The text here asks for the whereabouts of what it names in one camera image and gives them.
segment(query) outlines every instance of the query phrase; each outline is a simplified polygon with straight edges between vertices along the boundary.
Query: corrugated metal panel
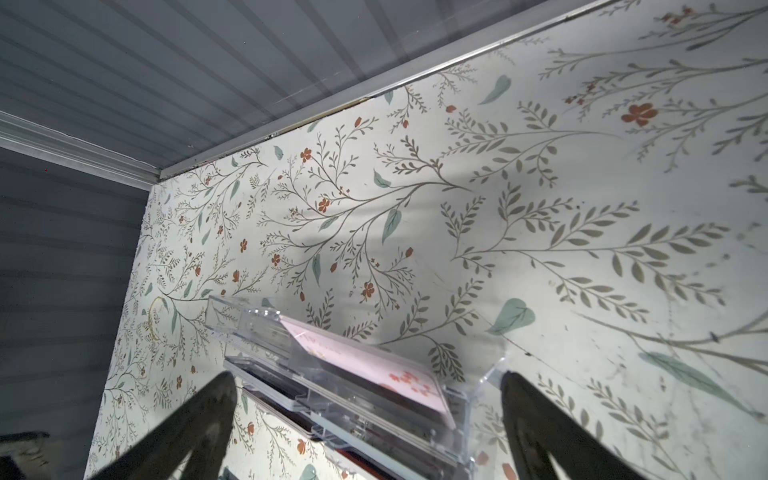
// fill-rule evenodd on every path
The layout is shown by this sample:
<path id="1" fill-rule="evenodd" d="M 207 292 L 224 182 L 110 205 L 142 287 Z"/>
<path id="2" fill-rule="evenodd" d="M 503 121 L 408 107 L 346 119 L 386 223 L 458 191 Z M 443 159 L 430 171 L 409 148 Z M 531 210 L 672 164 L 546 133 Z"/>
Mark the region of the corrugated metal panel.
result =
<path id="1" fill-rule="evenodd" d="M 0 149 L 0 435 L 82 478 L 148 193 Z"/>
<path id="2" fill-rule="evenodd" d="M 0 110 L 168 167 L 539 0 L 17 0 Z"/>

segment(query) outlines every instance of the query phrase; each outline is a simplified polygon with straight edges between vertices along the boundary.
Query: floral wallpaper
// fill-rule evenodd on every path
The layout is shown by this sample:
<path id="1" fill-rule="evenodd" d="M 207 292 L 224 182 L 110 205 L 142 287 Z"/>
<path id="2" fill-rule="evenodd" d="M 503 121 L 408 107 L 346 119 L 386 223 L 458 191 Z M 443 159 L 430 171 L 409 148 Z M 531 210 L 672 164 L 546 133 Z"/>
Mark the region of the floral wallpaper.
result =
<path id="1" fill-rule="evenodd" d="M 87 475 L 220 371 L 216 294 L 456 382 L 506 355 L 648 478 L 765 478 L 766 21 L 615 2 L 157 185 Z M 225 465 L 347 476 L 245 398 Z"/>

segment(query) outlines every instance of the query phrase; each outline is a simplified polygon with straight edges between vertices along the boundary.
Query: acrylic holder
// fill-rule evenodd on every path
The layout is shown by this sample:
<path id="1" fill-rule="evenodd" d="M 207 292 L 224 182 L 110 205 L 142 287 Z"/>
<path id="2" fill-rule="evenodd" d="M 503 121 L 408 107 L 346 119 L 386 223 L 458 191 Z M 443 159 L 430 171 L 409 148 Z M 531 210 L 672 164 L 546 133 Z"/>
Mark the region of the acrylic holder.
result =
<path id="1" fill-rule="evenodd" d="M 479 403 L 500 395 L 487 381 L 498 372 L 490 369 L 471 387 L 440 382 L 453 427 L 437 412 L 310 355 L 280 318 L 279 310 L 245 300 L 208 300 L 206 327 L 227 344 L 223 366 L 243 381 L 243 391 L 260 408 L 385 476 L 493 478 L 495 443 L 474 426 L 482 423 Z M 382 358 L 398 358 L 374 346 L 354 345 Z M 484 466 L 476 465 L 480 450 Z"/>

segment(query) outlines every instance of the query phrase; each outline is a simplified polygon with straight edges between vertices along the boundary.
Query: metal trim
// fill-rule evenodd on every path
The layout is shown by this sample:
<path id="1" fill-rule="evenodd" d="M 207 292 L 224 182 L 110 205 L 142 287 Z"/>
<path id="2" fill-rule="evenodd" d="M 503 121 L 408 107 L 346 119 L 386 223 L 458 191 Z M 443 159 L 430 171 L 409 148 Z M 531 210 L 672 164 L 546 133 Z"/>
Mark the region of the metal trim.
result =
<path id="1" fill-rule="evenodd" d="M 215 147 L 164 168 L 160 179 L 166 180 L 201 164 L 218 160 L 244 148 L 302 127 L 369 98 L 402 87 L 436 71 L 482 55 L 520 38 L 536 35 L 574 18 L 594 12 L 618 0 L 547 0 L 499 23 L 449 43 L 421 57 L 361 81 L 314 104 L 291 112 L 268 124 L 218 144 Z"/>
<path id="2" fill-rule="evenodd" d="M 0 147 L 142 190 L 160 169 L 60 131 L 0 111 Z"/>

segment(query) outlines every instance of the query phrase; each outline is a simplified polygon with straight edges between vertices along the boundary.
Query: pink card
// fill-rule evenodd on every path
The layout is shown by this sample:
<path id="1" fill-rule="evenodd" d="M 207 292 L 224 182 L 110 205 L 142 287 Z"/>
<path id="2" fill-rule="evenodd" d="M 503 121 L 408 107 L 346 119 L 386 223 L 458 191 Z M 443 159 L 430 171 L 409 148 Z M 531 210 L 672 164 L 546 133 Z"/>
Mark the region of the pink card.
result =
<path id="1" fill-rule="evenodd" d="M 439 412 L 455 428 L 437 379 L 423 366 L 298 320 L 280 322 L 310 355 Z"/>

